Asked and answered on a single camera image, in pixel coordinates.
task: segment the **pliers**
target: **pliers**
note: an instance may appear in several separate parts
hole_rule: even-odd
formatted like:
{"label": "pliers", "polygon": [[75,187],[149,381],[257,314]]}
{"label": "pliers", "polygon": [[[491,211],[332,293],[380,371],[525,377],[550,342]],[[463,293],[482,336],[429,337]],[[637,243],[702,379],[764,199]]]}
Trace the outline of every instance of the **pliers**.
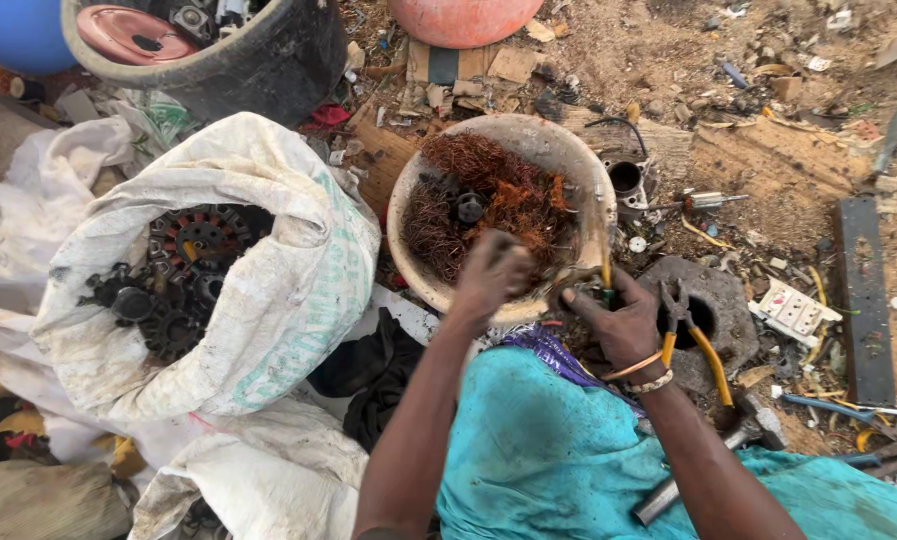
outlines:
{"label": "pliers", "polygon": [[715,375],[715,387],[718,388],[718,397],[722,401],[722,405],[732,406],[732,393],[729,391],[729,382],[725,379],[725,368],[722,367],[722,359],[719,353],[712,348],[709,338],[705,333],[695,325],[692,319],[692,312],[689,311],[689,291],[686,290],[682,283],[682,279],[677,280],[679,289],[679,300],[675,301],[669,293],[669,287],[663,280],[658,281],[658,298],[665,306],[668,312],[668,330],[661,343],[661,361],[668,368],[672,362],[672,352],[675,350],[675,333],[679,328],[679,321],[684,321],[688,327],[688,333],[695,338],[695,343],[705,353],[708,365],[711,367],[711,373]]}

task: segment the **person's left hand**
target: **person's left hand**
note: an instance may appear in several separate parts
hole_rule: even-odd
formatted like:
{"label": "person's left hand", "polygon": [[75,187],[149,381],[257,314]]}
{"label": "person's left hand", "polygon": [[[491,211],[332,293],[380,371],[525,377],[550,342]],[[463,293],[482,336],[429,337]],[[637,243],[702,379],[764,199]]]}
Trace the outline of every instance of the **person's left hand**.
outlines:
{"label": "person's left hand", "polygon": [[517,238],[485,230],[465,260],[447,318],[471,325],[475,335],[485,332],[499,308],[526,290],[533,267]]}

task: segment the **hole in concrete block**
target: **hole in concrete block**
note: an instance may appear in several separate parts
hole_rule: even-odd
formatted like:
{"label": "hole in concrete block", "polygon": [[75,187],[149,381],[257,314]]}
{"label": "hole in concrete block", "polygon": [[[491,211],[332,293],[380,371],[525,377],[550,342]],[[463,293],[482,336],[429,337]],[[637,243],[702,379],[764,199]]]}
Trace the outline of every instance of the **hole in concrete block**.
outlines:
{"label": "hole in concrete block", "polygon": [[642,179],[642,171],[631,161],[619,161],[609,169],[609,178],[615,191],[634,190]]}
{"label": "hole in concrete block", "polygon": [[[702,330],[702,334],[709,340],[712,340],[712,336],[716,333],[716,314],[706,305],[705,301],[695,298],[695,296],[688,297],[688,310],[691,312],[692,321]],[[669,312],[666,311],[664,305],[658,306],[658,317],[655,319],[655,325],[658,328],[658,333],[665,336],[666,331],[669,329]],[[675,330],[675,348],[680,351],[687,351],[695,349],[695,347],[698,347],[698,344],[695,343],[695,338],[689,333],[689,327],[684,321],[679,321],[679,327]]]}

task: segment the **black metal beam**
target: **black metal beam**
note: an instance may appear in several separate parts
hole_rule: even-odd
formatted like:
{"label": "black metal beam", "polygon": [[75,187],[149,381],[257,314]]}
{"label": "black metal beam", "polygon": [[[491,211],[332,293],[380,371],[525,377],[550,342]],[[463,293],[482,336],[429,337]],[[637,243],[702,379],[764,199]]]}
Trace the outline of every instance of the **black metal beam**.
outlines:
{"label": "black metal beam", "polygon": [[844,323],[849,400],[893,406],[892,338],[875,199],[838,201],[834,222],[842,306],[850,312]]}

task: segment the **turquoise fabric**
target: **turquoise fabric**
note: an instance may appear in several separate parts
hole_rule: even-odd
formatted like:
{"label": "turquoise fabric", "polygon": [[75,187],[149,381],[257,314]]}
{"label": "turquoise fabric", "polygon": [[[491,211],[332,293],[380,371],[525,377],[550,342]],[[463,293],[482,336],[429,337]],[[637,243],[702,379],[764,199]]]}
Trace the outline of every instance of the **turquoise fabric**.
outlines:
{"label": "turquoise fabric", "polygon": [[[618,398],[497,347],[467,367],[437,510],[442,537],[695,538],[681,502],[644,528],[630,510],[668,476],[658,439]],[[844,463],[738,453],[808,538],[897,538],[897,487]]]}

